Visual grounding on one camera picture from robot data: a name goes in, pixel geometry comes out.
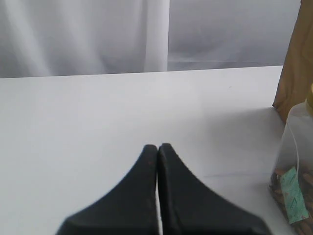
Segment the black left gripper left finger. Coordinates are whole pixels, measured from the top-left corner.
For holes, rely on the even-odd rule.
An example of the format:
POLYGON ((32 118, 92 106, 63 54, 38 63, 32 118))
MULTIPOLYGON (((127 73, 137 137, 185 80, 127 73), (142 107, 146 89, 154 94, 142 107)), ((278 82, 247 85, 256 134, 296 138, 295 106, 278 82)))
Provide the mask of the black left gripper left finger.
POLYGON ((69 216, 59 235, 157 234, 157 147, 146 145, 126 176, 105 196, 69 216))

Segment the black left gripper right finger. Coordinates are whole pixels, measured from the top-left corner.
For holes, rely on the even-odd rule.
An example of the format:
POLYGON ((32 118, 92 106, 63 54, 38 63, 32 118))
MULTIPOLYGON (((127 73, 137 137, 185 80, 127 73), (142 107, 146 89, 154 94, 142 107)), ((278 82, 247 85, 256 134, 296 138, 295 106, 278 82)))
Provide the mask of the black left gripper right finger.
POLYGON ((267 235, 265 222, 203 184, 174 148, 158 150, 158 194, 165 235, 267 235))

